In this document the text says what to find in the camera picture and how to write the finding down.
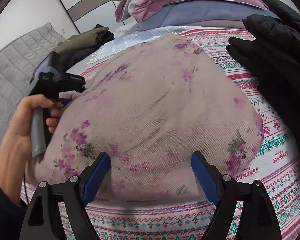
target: metal screw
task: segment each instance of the metal screw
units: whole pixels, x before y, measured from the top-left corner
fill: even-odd
[[[260,180],[256,180],[254,182],[257,186],[261,187],[262,186],[262,182]]]
[[[79,179],[78,176],[72,176],[72,177],[70,178],[70,181],[71,181],[71,182],[76,182],[76,181],[78,181],[78,179]]]
[[[231,177],[229,175],[223,175],[223,180],[225,181],[231,181]]]
[[[47,183],[45,181],[43,181],[39,184],[39,187],[45,187],[46,185],[47,185]]]

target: red snowflake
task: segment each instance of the red snowflake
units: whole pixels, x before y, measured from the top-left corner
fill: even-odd
[[[270,134],[270,127],[266,126],[265,124],[263,125],[263,133],[266,135]]]
[[[278,122],[274,121],[273,128],[280,130],[280,124]]]

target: white wall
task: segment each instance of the white wall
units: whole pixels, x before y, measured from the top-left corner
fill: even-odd
[[[65,38],[78,33],[58,0],[11,0],[0,14],[0,50],[47,22]]]

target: floral pillow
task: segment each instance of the floral pillow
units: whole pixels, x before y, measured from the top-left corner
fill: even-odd
[[[202,195],[191,154],[201,151],[234,176],[259,151],[262,126],[245,94],[202,49],[167,34],[100,66],[64,111],[44,158],[31,161],[28,177],[60,183],[107,152],[111,170],[100,197]]]

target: black sleeve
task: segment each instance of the black sleeve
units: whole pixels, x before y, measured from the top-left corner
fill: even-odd
[[[18,208],[13,204],[0,188],[0,239],[19,239],[26,215],[24,203],[21,206],[23,207]]]

